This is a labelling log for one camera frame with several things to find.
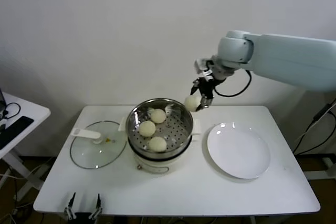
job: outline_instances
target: small white table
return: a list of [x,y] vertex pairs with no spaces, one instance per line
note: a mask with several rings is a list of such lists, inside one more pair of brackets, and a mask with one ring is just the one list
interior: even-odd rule
[[[45,119],[50,115],[50,110],[43,106],[28,102],[24,99],[15,97],[13,95],[3,93],[6,103],[16,102],[21,106],[20,113],[9,119],[6,122],[6,127],[9,127],[12,123],[18,120],[21,116],[27,116],[33,119],[33,123],[23,130],[16,138],[14,138],[10,143],[8,143],[2,150],[0,150],[0,158],[2,158],[8,165],[20,173],[23,177],[27,177],[28,183],[26,183],[15,196],[18,201],[20,201],[25,194],[32,188],[40,190],[43,184],[43,181],[39,177],[48,169],[47,165],[42,166],[35,174],[31,174],[23,164],[22,160],[17,156],[14,151],[14,147],[24,139],[30,132],[32,132],[38,125],[40,125]],[[8,116],[15,114],[18,110],[18,107],[15,105],[9,106],[7,111],[9,112]],[[0,187],[6,181],[7,177],[2,177],[0,180]]]
[[[132,106],[87,106],[75,127],[96,121],[121,121]],[[320,210],[320,204],[277,124],[263,106],[212,106],[194,114],[202,134],[194,139],[180,168],[168,174],[137,170],[127,144],[112,164],[86,170],[70,159],[69,136],[35,202],[40,212],[62,213],[76,192],[74,211],[93,211],[100,193],[103,215],[126,216],[255,216]],[[218,169],[205,151],[208,129],[221,122],[250,125],[267,141],[269,169],[243,180]]]

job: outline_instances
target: white plate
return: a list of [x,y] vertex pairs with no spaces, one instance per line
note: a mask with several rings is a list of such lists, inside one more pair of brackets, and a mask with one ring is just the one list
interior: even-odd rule
[[238,178],[257,178],[270,163],[270,151],[264,140],[250,127],[221,123],[209,133],[208,150],[213,161]]

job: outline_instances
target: glass lid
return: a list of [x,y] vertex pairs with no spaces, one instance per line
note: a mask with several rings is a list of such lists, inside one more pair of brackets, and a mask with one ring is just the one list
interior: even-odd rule
[[84,169],[98,169],[111,164],[124,150],[127,142],[125,132],[119,132],[119,123],[96,122],[86,130],[101,134],[99,139],[75,137],[70,148],[71,160]]

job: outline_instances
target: steamed bun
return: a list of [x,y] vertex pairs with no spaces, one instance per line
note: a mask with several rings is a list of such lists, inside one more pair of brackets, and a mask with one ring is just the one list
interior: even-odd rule
[[167,142],[162,137],[155,136],[149,140],[148,147],[154,152],[164,152],[167,148]]
[[155,124],[151,121],[142,122],[139,126],[139,134],[145,137],[152,136],[155,130]]
[[151,113],[151,120],[154,123],[163,123],[166,120],[166,112],[160,109],[155,109]]
[[200,103],[201,103],[201,97],[197,95],[189,95],[184,100],[185,107],[187,108],[187,110],[191,112],[195,112]]

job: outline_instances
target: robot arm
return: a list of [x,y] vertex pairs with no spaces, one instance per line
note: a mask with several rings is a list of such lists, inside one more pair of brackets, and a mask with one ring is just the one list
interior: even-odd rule
[[214,88],[238,69],[312,91],[336,90],[336,41],[229,31],[211,59],[198,59],[201,77],[191,94],[202,95],[197,110],[211,105]]

